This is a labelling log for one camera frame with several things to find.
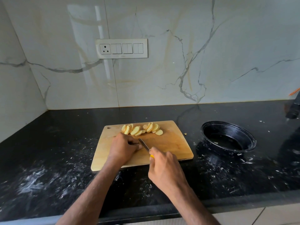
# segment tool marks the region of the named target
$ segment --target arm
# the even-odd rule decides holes
[[[97,224],[110,185],[119,169],[142,147],[138,143],[132,136],[119,133],[112,140],[102,170],[56,224]]]
[[[149,178],[167,195],[186,223],[219,225],[188,185],[176,156],[171,152],[163,153],[155,147],[149,153],[154,156],[150,157]]]

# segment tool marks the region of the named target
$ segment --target person's left hand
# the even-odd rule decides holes
[[[137,139],[132,136],[119,133],[112,140],[112,145],[110,147],[110,152],[107,157],[108,161],[112,161],[123,166],[128,160],[131,159],[133,153],[142,148]]]

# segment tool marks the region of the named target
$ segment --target person's left arm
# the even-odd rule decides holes
[[[97,224],[104,199],[116,174],[140,148],[142,146],[138,140],[119,133],[112,140],[102,170],[56,224]]]

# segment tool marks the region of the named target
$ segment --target black countertop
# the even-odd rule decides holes
[[[0,143],[0,221],[62,215],[95,174],[90,166],[105,125],[174,120],[194,158],[181,162],[211,212],[300,202],[300,120],[287,101],[47,111]],[[227,121],[249,130],[255,150],[220,157],[201,141],[201,125]],[[105,199],[107,224],[178,217],[148,179],[148,166],[122,169]]]

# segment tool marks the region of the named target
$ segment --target forearm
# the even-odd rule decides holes
[[[188,184],[176,187],[169,198],[188,225],[220,225]]]
[[[96,224],[105,196],[119,169],[118,163],[107,161],[57,224]]]

